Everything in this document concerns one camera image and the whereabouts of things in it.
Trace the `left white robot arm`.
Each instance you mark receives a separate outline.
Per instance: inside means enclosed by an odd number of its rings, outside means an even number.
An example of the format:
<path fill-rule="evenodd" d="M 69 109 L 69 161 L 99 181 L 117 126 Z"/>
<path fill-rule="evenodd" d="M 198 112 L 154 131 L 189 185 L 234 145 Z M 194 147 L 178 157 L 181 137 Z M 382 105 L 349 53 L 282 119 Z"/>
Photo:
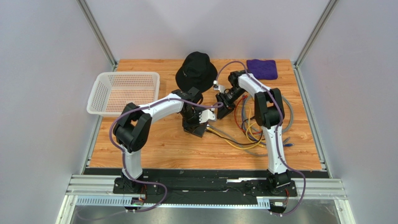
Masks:
<path fill-rule="evenodd" d="M 204 118 L 210 107 L 201 106 L 202 93 L 195 87 L 188 91 L 174 90 L 151 104 L 129 103 L 109 131 L 111 142 L 121 150 L 121 177 L 115 180 L 118 188 L 137 192 L 148 183 L 142 180 L 141 149 L 147 143 L 151 125 L 171 114 L 179 113 L 187 133 L 202 137 L 209 118 Z"/>

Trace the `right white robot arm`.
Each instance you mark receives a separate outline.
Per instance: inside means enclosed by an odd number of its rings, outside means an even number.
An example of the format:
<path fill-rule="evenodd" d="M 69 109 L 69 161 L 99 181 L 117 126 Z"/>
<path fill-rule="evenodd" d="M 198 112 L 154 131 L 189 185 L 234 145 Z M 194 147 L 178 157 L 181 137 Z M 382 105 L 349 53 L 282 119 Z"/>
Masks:
<path fill-rule="evenodd" d="M 235 101 L 245 92 L 254 99 L 256 123 L 261 127 L 266 140 L 268 154 L 268 174 L 265 187 L 270 194 L 283 193 L 291 183 L 284 156 L 282 123 L 284 108 L 281 92 L 270 88 L 257 80 L 253 74 L 245 71 L 230 73 L 228 81 L 232 85 L 226 89 L 213 81 L 213 88 L 218 90 L 216 99 L 224 105 L 217 110 L 217 119 L 222 119 L 235 108 Z"/>

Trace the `black network switch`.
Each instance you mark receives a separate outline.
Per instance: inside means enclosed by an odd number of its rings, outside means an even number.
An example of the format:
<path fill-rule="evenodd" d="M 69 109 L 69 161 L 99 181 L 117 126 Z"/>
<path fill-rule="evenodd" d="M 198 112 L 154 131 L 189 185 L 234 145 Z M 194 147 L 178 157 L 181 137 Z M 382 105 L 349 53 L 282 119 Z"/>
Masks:
<path fill-rule="evenodd" d="M 197 137 L 202 138 L 204 133 L 207 130 L 207 125 L 208 123 L 202 123 L 202 124 L 183 124 L 183 129 L 185 132 L 195 135 Z"/>

